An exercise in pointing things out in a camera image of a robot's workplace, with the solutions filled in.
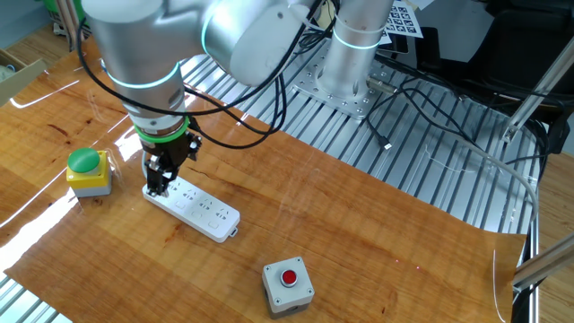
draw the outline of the wire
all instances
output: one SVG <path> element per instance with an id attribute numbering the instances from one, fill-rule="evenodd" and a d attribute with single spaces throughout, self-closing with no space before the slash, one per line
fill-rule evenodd
<path id="1" fill-rule="evenodd" d="M 311 6 L 310 10 L 309 10 L 309 14 L 308 14 L 308 20 L 312 18 L 314 12 L 318 9 L 318 7 L 321 5 L 321 0 L 316 0 L 315 3 Z M 265 81 L 263 81 L 261 84 L 259 84 L 259 86 L 256 87 L 256 89 L 254 89 L 252 92 L 244 95 L 243 97 L 236 99 L 234 102 L 228 104 L 225 107 L 221 107 L 221 108 L 217 108 L 217 109 L 211 109 L 211 110 L 206 110 L 206 111 L 195 111 L 195 112 L 191 112 L 191 111 L 187 111 L 187 112 L 177 112 L 177 111 L 170 111 L 170 110 L 164 110 L 164 109 L 157 109 L 154 107 L 150 107 L 148 105 L 142 104 L 138 101 L 135 100 L 131 100 L 129 98 L 127 98 L 124 95 L 121 95 L 120 93 L 110 89 L 106 84 L 104 84 L 102 81 L 100 81 L 96 75 L 91 71 L 91 69 L 88 67 L 88 65 L 85 62 L 85 59 L 83 57 L 83 51 L 82 51 L 82 28 L 86 23 L 86 18 L 84 17 L 81 21 L 80 24 L 78 26 L 78 32 L 77 32 L 77 37 L 76 37 L 76 43 L 77 43 L 77 53 L 78 53 L 78 58 L 80 60 L 80 63 L 82 64 L 83 69 L 86 71 L 86 73 L 90 76 L 90 78 L 99 85 L 100 88 L 102 88 L 104 91 L 106 91 L 107 93 L 115 96 L 116 98 L 125 101 L 126 103 L 129 103 L 130 105 L 133 105 L 137 108 L 140 109 L 146 109 L 149 110 L 151 112 L 155 112 L 155 113 L 160 113 L 163 115 L 171 115 L 171 116 L 181 116 L 181 117 L 195 117 L 195 116 L 205 116 L 205 115 L 209 115 L 209 114 L 213 114 L 213 113 L 218 113 L 227 109 L 230 109 L 231 107 L 237 106 L 239 105 L 241 102 L 244 102 L 246 100 L 249 100 L 250 98 L 252 98 L 254 95 L 256 95 L 257 93 L 259 93 L 261 90 L 263 90 L 268 84 L 270 84 L 273 79 L 275 79 L 275 77 L 277 77 L 277 75 L 282 71 L 283 66 L 287 63 L 287 61 L 289 60 L 289 58 L 291 57 L 291 54 L 293 53 L 293 50 L 297 47 L 297 43 L 299 42 L 299 39 L 301 37 L 301 35 L 303 34 L 303 32 L 305 31 L 305 24 L 302 24 L 299 31 L 297 32 L 297 35 L 295 36 L 295 39 L 293 40 L 293 42 L 291 43 L 289 49 L 286 51 L 285 55 L 283 56 L 282 60 L 280 61 L 279 65 L 273 70 L 273 72 L 269 75 L 269 77 L 267 77 L 267 79 Z M 197 95 L 198 97 L 204 99 L 206 98 L 203 94 L 198 93 L 198 92 L 192 92 L 194 95 Z"/>
<path id="2" fill-rule="evenodd" d="M 283 100 L 283 111 L 286 111 L 287 109 L 287 94 L 285 92 L 285 80 L 283 79 L 283 75 L 279 74 L 279 82 L 281 85 L 281 95 L 282 95 L 282 100 Z M 255 147 L 258 144 L 263 143 L 270 135 L 274 134 L 275 132 L 278 131 L 278 129 L 280 129 L 283 124 L 285 123 L 285 119 L 287 116 L 287 113 L 283 113 L 281 115 L 281 121 L 279 123 L 279 126 L 277 126 L 277 128 L 275 128 L 275 122 L 277 121 L 278 115 L 279 115 L 279 103 L 278 100 L 275 101 L 275 113 L 274 113 L 274 117 L 273 117 L 273 121 L 271 122 L 271 125 L 269 126 L 269 130 L 267 131 L 267 133 L 265 133 L 263 135 L 263 137 L 261 137 L 260 139 L 258 139 L 257 141 L 255 141 L 254 143 L 251 144 L 244 144 L 244 145 L 231 145 L 231 144 L 226 144 L 223 142 L 220 142 L 216 139 L 213 139 L 211 136 L 209 136 L 206 132 L 204 132 L 203 130 L 199 129 L 199 133 L 204 136 L 205 138 L 207 138 L 209 141 L 218 144 L 221 147 L 224 148 L 229 148 L 229 149 L 234 149 L 234 150 L 242 150 L 242 149 L 248 149 L 248 148 L 252 148 Z"/>
<path id="3" fill-rule="evenodd" d="M 520 157 L 520 158 L 516 158 L 513 161 L 507 161 L 507 165 L 511 165 L 515 162 L 521 162 L 521 161 L 529 161 L 529 160 L 535 160 L 535 159 L 539 159 L 539 158 L 546 158 L 550 156 L 549 153 L 545 153 L 545 154 L 541 154 L 541 155 L 534 155 L 534 156 L 527 156 L 527 157 Z"/>
<path id="4" fill-rule="evenodd" d="M 462 131 L 462 129 L 459 129 L 459 131 L 457 132 L 455 130 L 444 127 L 440 124 L 440 122 L 437 119 L 435 119 L 435 117 L 427 114 L 427 112 L 422 110 L 416 104 L 416 102 L 414 102 L 413 98 L 405 92 L 405 91 L 409 91 L 409 89 L 404 88 L 404 85 L 406 83 L 412 82 L 416 79 L 418 79 L 418 77 L 414 77 L 414 78 L 405 80 L 403 83 L 401 83 L 399 90 L 397 92 L 395 92 L 393 95 L 386 98 L 385 100 L 383 100 L 382 102 L 380 102 L 379 104 L 377 104 L 375 107 L 372 108 L 372 110 L 367 115 L 367 123 L 370 126 L 371 131 L 373 131 L 373 133 L 377 133 L 376 134 L 377 136 L 382 136 L 381 134 L 379 134 L 377 132 L 376 128 L 374 128 L 372 126 L 372 124 L 370 123 L 370 115 L 372 115 L 372 113 L 374 113 L 374 111 L 377 110 L 378 108 L 380 108 L 383 104 L 396 98 L 398 95 L 403 94 L 413 104 L 413 106 L 417 109 L 419 114 L 421 114 L 421 116 L 427 122 L 429 122 L 431 125 L 438 127 L 439 129 L 446 132 L 448 135 L 454 136 L 455 139 L 458 140 L 458 142 L 465 145 L 472 152 L 479 154 L 480 156 L 482 156 L 487 161 L 494 163 L 501 170 L 507 171 L 510 175 L 512 175 L 514 178 L 516 178 L 525 187 L 527 194 L 530 196 L 530 199 L 532 200 L 533 207 L 532 207 L 532 214 L 531 214 L 531 219 L 530 219 L 532 221 L 532 219 L 534 219 L 538 215 L 539 204 L 538 204 L 537 195 L 536 195 L 534 189 L 528 183 L 528 181 L 522 175 L 520 175 L 516 170 L 514 170 L 513 168 L 508 166 L 506 163 L 504 163 L 503 161 L 500 161 L 499 159 L 497 159 L 497 158 L 491 156 L 490 154 L 488 154 L 487 152 L 485 152 L 473 140 L 467 140 L 466 138 L 468 137 L 468 135 L 463 135 L 464 132 Z"/>
<path id="5" fill-rule="evenodd" d="M 143 150 L 143 154 L 142 154 L 142 172 L 143 172 L 143 176 L 145 178 L 147 178 L 147 168 L 145 167 L 145 159 L 147 158 L 147 153 Z"/>
<path id="6" fill-rule="evenodd" d="M 429 115 L 427 115 L 427 118 L 429 118 L 431 120 L 434 119 L 434 117 L 429 116 Z M 528 181 L 524 178 L 524 176 L 519 174 L 513 168 L 511 168 L 510 166 L 505 164 L 503 161 L 491 156 L 487 152 L 476 147 L 473 143 L 467 141 L 466 139 L 464 139 L 459 134 L 456 134 L 454 132 L 447 132 L 447 133 L 454 136 L 458 140 L 459 143 L 465 145 L 468 149 L 470 149 L 474 153 L 481 155 L 485 160 L 494 163 L 501 170 L 507 171 L 508 173 L 510 173 L 510 175 L 512 175 L 515 179 L 517 179 L 525 187 L 527 194 L 530 196 L 530 199 L 532 200 L 532 213 L 531 213 L 530 221 L 532 221 L 538 215 L 538 207 L 539 206 L 538 206 L 538 198 L 537 198 L 536 192 L 534 191 L 532 186 L 530 186 L 530 183 L 528 183 Z"/>
<path id="7" fill-rule="evenodd" d="M 327 0 L 329 17 L 331 14 L 331 4 L 330 1 Z M 333 6 L 335 7 L 335 12 L 339 12 L 340 4 L 338 0 L 333 0 Z M 323 39 L 329 37 L 329 35 L 333 32 L 333 28 L 335 26 L 336 19 L 331 17 L 331 23 L 325 28 L 324 31 L 317 31 L 317 30 L 308 30 L 306 31 L 300 39 L 299 47 L 300 51 L 295 52 L 295 55 L 302 55 L 309 52 L 313 49 L 318 43 L 320 43 Z"/>
<path id="8" fill-rule="evenodd" d="M 494 100 L 491 102 L 486 102 L 485 100 L 483 100 L 482 97 L 476 95 L 473 92 L 468 91 L 467 89 L 455 86 L 454 84 L 448 82 L 447 80 L 445 80 L 444 78 L 437 76 L 435 74 L 431 74 L 431 73 L 424 73 L 421 71 L 418 71 L 408 65 L 405 65 L 403 63 L 397 62 L 394 59 L 388 58 L 388 57 L 384 57 L 380 54 L 378 54 L 376 56 L 376 59 L 384 64 L 384 65 L 388 65 L 396 70 L 399 70 L 401 72 L 413 75 L 415 78 L 421 78 L 427 82 L 431 82 L 431 83 L 435 83 L 439 86 L 443 86 L 446 87 L 447 89 L 451 90 L 453 92 L 453 94 L 455 96 L 457 96 L 460 100 L 463 99 L 463 95 L 469 97 L 471 100 L 474 100 L 476 102 L 481 103 L 482 105 L 485 105 L 488 109 L 496 109 L 504 114 L 507 115 L 512 115 L 515 112 L 515 109 L 510 110 L 508 108 L 512 107 L 512 106 L 517 106 L 518 104 L 520 104 L 522 102 L 521 99 L 517 99 L 516 101 L 512 101 L 512 102 L 504 102 L 504 103 L 498 103 L 495 104 Z M 495 86 L 490 86 L 488 84 L 480 84 L 480 83 L 475 83 L 474 81 L 468 81 L 469 83 L 473 83 L 477 86 L 481 86 L 484 89 L 487 89 L 489 91 L 492 91 L 495 93 L 495 97 L 493 99 L 496 99 L 497 97 L 501 96 L 501 95 L 506 95 L 509 97 L 515 96 L 516 94 L 513 93 L 509 93 L 508 91 L 506 91 L 505 89 L 501 89 L 499 87 L 495 87 Z M 552 95 L 542 95 L 540 93 L 534 93 L 531 91 L 520 91 L 522 92 L 522 94 L 533 94 L 533 95 L 538 95 L 538 96 L 542 96 L 547 100 L 553 101 L 555 102 L 558 106 L 560 106 L 560 108 L 562 110 L 565 110 L 565 101 L 560 100 L 558 98 L 555 98 Z M 538 149 L 539 152 L 536 156 L 539 156 L 538 158 L 541 158 L 541 164 L 540 164 L 540 174 L 539 174 L 539 178 L 541 178 L 544 174 L 547 162 L 548 162 L 548 156 L 549 151 L 550 151 L 550 141 L 548 138 L 548 132 L 546 131 L 546 128 L 544 127 L 544 125 L 539 121 L 539 120 L 534 120 L 534 119 L 529 119 L 526 123 L 525 123 L 525 127 L 530 130 L 530 132 L 532 132 L 532 134 L 535 135 L 536 138 L 536 144 L 538 145 Z M 529 157 L 525 157 L 525 159 L 536 159 L 536 156 L 529 156 Z"/>
<path id="9" fill-rule="evenodd" d="M 442 110 L 441 108 L 439 108 L 438 105 L 436 105 L 431 98 L 429 98 L 428 95 L 424 94 L 422 91 L 418 90 L 418 89 L 414 89 L 414 88 L 408 88 L 408 89 L 403 89 L 404 91 L 404 96 L 413 104 L 414 108 L 417 109 L 419 111 L 419 113 L 421 113 L 422 117 L 425 118 L 427 120 L 427 122 L 429 122 L 430 124 L 432 124 L 433 126 L 443 130 L 443 131 L 447 131 L 447 132 L 453 132 L 455 134 L 461 135 L 465 140 L 471 142 L 473 145 L 475 145 L 476 147 L 479 147 L 478 144 L 476 144 L 476 142 L 463 130 L 463 128 L 448 114 L 446 113 L 444 110 Z M 445 116 L 448 121 L 450 123 L 452 123 L 457 129 L 458 132 L 455 132 L 447 127 L 435 124 L 434 122 L 430 121 L 429 119 L 427 119 L 425 117 L 425 115 L 422 113 L 422 109 L 421 107 L 419 107 L 413 100 L 413 97 L 409 94 L 407 94 L 407 91 L 413 91 L 413 92 L 417 92 L 419 95 L 421 95 L 427 102 L 429 102 L 431 104 L 431 106 L 438 111 L 441 115 Z"/>
<path id="10" fill-rule="evenodd" d="M 513 315 L 512 315 L 512 320 L 510 322 L 515 322 L 515 320 L 518 317 L 518 314 L 524 309 L 524 306 L 526 304 L 528 304 L 528 299 L 530 298 L 530 295 L 532 295 L 536 289 L 538 288 L 538 286 L 540 286 L 540 284 L 544 281 L 543 278 L 540 281 L 536 282 L 536 284 L 533 284 L 532 287 L 528 290 L 524 290 L 521 294 L 518 295 L 519 298 L 517 298 L 516 302 L 520 302 L 520 306 L 518 307 L 518 310 L 514 311 Z"/>

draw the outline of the metal mounting plate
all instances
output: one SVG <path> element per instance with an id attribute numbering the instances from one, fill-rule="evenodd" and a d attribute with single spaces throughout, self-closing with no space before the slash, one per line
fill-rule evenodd
<path id="1" fill-rule="evenodd" d="M 359 120 L 366 118 L 380 97 L 380 91 L 370 89 L 366 96 L 348 100 L 337 97 L 336 93 L 325 92 L 318 86 L 317 73 L 324 64 L 328 50 L 328 46 L 324 46 L 313 56 L 307 66 L 305 66 L 293 80 L 293 88 L 304 95 L 325 103 L 329 108 L 341 111 L 351 118 Z M 373 67 L 370 74 L 376 77 L 387 75 L 380 67 Z"/>

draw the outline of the emergency stop button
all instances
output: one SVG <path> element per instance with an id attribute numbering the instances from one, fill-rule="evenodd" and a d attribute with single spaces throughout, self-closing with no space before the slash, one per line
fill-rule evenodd
<path id="1" fill-rule="evenodd" d="M 297 283 L 297 274 L 288 269 L 281 274 L 281 284 L 287 288 L 293 287 Z"/>

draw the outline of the white power strip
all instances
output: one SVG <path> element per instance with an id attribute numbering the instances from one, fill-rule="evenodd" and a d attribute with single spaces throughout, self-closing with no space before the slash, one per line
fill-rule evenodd
<path id="1" fill-rule="evenodd" d="M 142 191 L 146 200 L 216 242 L 222 243 L 237 233 L 237 210 L 180 177 L 169 184 L 168 197 L 150 196 L 147 185 Z"/>

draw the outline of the wooden table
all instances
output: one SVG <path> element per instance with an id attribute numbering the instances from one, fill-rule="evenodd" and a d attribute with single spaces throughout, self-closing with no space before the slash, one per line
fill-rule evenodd
<path id="1" fill-rule="evenodd" d="M 78 67 L 62 59 L 0 108 L 0 269 L 71 320 L 267 321 L 263 266 L 302 256 L 316 295 L 286 322 L 510 322 L 524 236 L 475 229 L 284 133 L 246 151 L 205 143 L 184 164 L 241 213 L 236 237 L 209 240 L 143 199 L 137 134 Z M 257 139 L 223 114 L 199 122 Z M 67 156 L 85 146 L 110 153 L 110 196 L 67 186 Z"/>

